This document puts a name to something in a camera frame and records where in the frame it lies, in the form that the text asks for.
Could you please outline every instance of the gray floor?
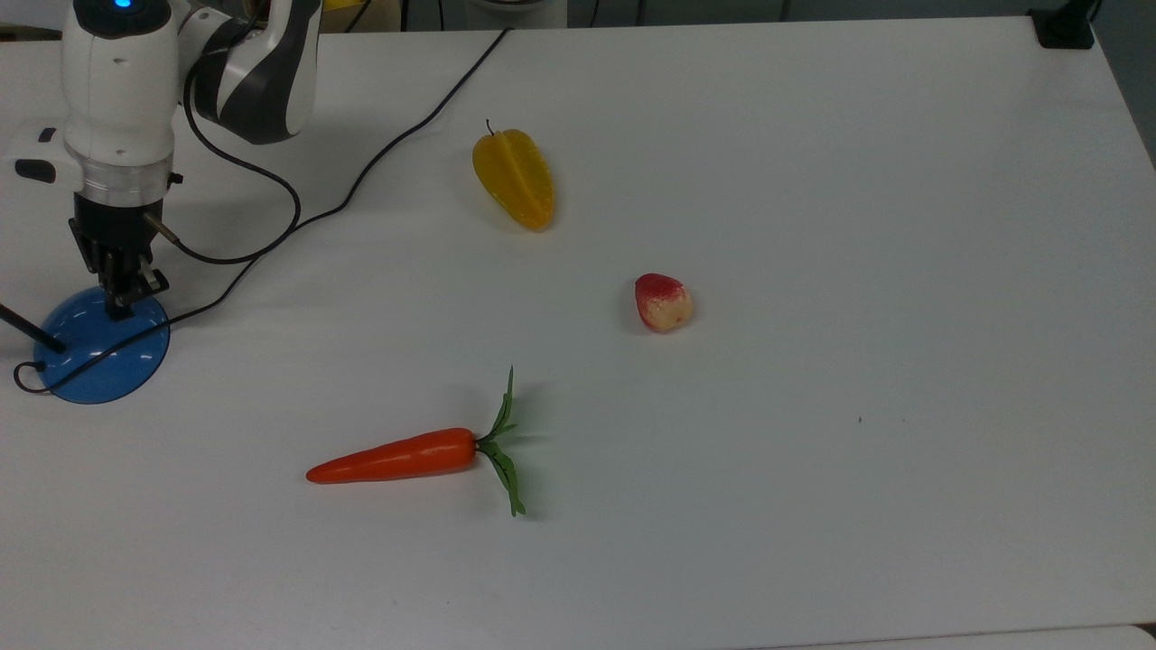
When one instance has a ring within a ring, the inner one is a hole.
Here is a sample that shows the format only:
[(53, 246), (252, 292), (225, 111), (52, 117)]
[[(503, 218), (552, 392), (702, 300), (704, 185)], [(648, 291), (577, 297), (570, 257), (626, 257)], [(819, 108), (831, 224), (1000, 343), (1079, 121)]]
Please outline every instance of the gray floor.
[[(1059, 0), (788, 0), (790, 21), (1022, 16)], [(644, 0), (645, 24), (772, 22), (783, 0)], [(444, 0), (446, 29), (465, 29), (460, 0)], [(569, 0), (570, 27), (586, 28), (595, 0)], [(437, 0), (412, 0), (410, 28), (438, 29)], [(635, 24), (638, 0), (598, 0), (596, 27)], [(1156, 1), (1104, 0), (1096, 34), (1132, 117), (1156, 161)]]

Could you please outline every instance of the black stand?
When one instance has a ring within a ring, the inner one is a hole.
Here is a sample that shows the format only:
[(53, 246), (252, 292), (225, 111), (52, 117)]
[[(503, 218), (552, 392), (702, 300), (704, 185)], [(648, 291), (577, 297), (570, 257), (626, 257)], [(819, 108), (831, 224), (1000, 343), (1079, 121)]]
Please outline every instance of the black stand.
[(51, 349), (52, 352), (60, 354), (65, 352), (65, 345), (60, 342), (59, 339), (53, 338), (51, 334), (40, 330), (36, 325), (29, 323), (24, 317), (16, 313), (15, 311), (8, 309), (7, 306), (0, 304), (0, 320), (12, 325), (13, 327), (20, 330), (25, 335), (31, 337), (37, 342), (44, 347)]
[(1091, 50), (1096, 38), (1091, 35), (1088, 12), (1094, 2), (1069, 0), (1059, 9), (1029, 9), (1039, 44), (1048, 50)]

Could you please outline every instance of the black rod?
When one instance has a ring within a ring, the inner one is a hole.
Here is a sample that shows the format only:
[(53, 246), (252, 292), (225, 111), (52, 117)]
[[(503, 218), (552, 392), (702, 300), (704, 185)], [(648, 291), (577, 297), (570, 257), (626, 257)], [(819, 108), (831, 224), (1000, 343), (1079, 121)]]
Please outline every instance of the black rod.
[(20, 330), (24, 334), (36, 339), (37, 342), (44, 345), (52, 352), (60, 354), (65, 352), (65, 345), (60, 342), (59, 339), (49, 334), (44, 330), (40, 330), (36, 325), (29, 323), (23, 316), (16, 313), (15, 311), (8, 309), (7, 306), (0, 304), (0, 320), (12, 325), (13, 327)]

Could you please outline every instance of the carrot leaves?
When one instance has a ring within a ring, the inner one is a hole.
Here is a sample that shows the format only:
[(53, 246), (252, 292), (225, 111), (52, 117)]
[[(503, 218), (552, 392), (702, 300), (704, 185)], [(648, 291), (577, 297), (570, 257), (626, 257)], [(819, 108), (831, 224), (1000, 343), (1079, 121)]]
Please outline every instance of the carrot leaves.
[(510, 415), (512, 413), (513, 367), (510, 368), (506, 392), (502, 396), (502, 408), (498, 409), (498, 416), (494, 420), (494, 427), (490, 428), (490, 433), (479, 438), (477, 451), (484, 453), (494, 465), (494, 470), (498, 473), (498, 479), (502, 480), (502, 487), (506, 488), (506, 492), (510, 494), (510, 515), (517, 517), (519, 514), (526, 514), (526, 507), (518, 498), (518, 473), (514, 471), (513, 460), (502, 451), (502, 448), (497, 443), (498, 436), (518, 426), (510, 423)]

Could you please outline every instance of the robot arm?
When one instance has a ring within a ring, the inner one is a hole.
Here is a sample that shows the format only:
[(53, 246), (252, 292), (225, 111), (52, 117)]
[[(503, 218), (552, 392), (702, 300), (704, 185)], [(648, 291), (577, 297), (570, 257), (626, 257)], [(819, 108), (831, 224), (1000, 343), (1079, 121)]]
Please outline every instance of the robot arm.
[(320, 21), (321, 0), (275, 1), (265, 30), (242, 40), (240, 21), (209, 8), (188, 13), (180, 79), (195, 67), (197, 112), (253, 145), (296, 135), (313, 110)]
[(254, 145), (301, 131), (313, 106), (321, 0), (272, 0), (265, 30), (188, 0), (73, 0), (62, 38), (68, 117), (23, 130), (6, 162), (75, 192), (69, 220), (113, 319), (169, 287), (151, 268), (185, 79), (205, 118)]

